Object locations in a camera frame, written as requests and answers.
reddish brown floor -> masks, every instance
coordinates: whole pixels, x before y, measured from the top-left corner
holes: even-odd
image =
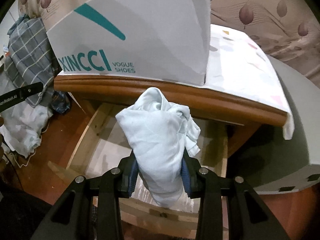
[[[75,103],[67,114],[56,114],[51,118],[48,130],[42,135],[41,146],[37,148],[28,167],[18,169],[26,192],[50,204],[59,198],[66,185],[48,168],[47,163],[52,161],[62,167],[67,166],[89,120]],[[290,238],[299,240],[315,215],[319,193],[316,187],[311,187],[296,193],[264,195],[262,199],[276,215]]]

teal lettering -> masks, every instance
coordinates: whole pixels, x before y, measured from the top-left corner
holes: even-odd
[[[75,68],[73,66],[70,66],[69,61],[67,60],[67,57],[64,57],[66,59],[66,62],[68,63],[68,66],[70,68],[70,70],[72,71],[76,71]]]
[[[64,59],[63,59],[63,58],[61,58],[61,59],[58,58],[58,60],[59,60],[60,63],[63,65],[63,71],[68,70],[68,68],[67,68],[66,65],[64,64]]]
[[[101,57],[102,57],[102,60],[103,60],[104,64],[106,65],[107,70],[108,70],[108,71],[112,71],[112,69],[111,69],[111,67],[110,67],[110,65],[109,65],[109,62],[108,62],[108,60],[107,60],[107,57],[106,57],[106,55],[104,54],[104,51],[103,51],[102,49],[100,49],[99,52],[100,52],[100,55],[101,55]]]
[[[78,70],[81,70],[81,68],[79,67],[79,64],[78,64],[78,62],[77,62],[77,60],[76,60],[75,55],[72,55],[72,57],[73,57],[73,60],[74,60],[74,61],[73,61],[69,56],[67,56],[68,61],[70,62],[72,68],[74,69],[73,66],[75,66]]]
[[[78,54],[78,61],[79,61],[80,66],[81,66],[84,70],[90,71],[90,70],[91,70],[90,67],[86,67],[86,66],[84,66],[84,65],[82,64],[82,62],[81,62],[81,58],[82,58],[82,57],[85,57],[85,54],[82,53],[82,52],[80,52],[80,53]]]
[[[92,62],[92,56],[97,56],[97,52],[95,51],[95,50],[90,50],[89,52],[88,52],[88,61],[89,61],[89,63],[90,63],[90,65],[94,68],[94,69],[96,69],[96,70],[98,70],[98,71],[104,71],[104,68],[102,67],[102,66],[96,66],[93,62]]]

wooden drawer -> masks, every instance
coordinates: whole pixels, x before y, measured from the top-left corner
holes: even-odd
[[[103,103],[85,128],[67,168],[49,162],[48,166],[67,184],[76,176],[92,178],[116,167],[131,149],[115,115],[124,107]],[[194,119],[201,128],[197,158],[217,175],[225,177],[228,156],[226,127],[221,122]],[[132,197],[119,199],[121,219],[154,233],[195,238],[200,199],[184,193],[171,209],[156,206],[141,181]]]

gray plaid cloth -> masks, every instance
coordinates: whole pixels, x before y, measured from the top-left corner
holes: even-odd
[[[52,100],[53,79],[58,62],[52,51],[41,18],[19,17],[8,35],[10,56],[4,63],[4,71],[16,88],[41,82],[44,90],[26,99],[35,107],[49,106]]]

silver bolt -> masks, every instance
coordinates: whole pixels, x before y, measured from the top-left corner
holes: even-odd
[[[238,183],[243,183],[244,182],[244,179],[240,176],[236,176],[235,177],[235,181],[238,182]]]
[[[83,176],[78,176],[75,179],[76,183],[81,183],[82,181],[84,181],[84,177]]]
[[[111,170],[111,173],[112,173],[112,174],[118,174],[118,173],[120,173],[120,169],[119,169],[119,168],[113,168],[113,169]]]
[[[208,169],[207,168],[200,168],[199,169],[199,172],[203,175],[207,174],[208,173]]]

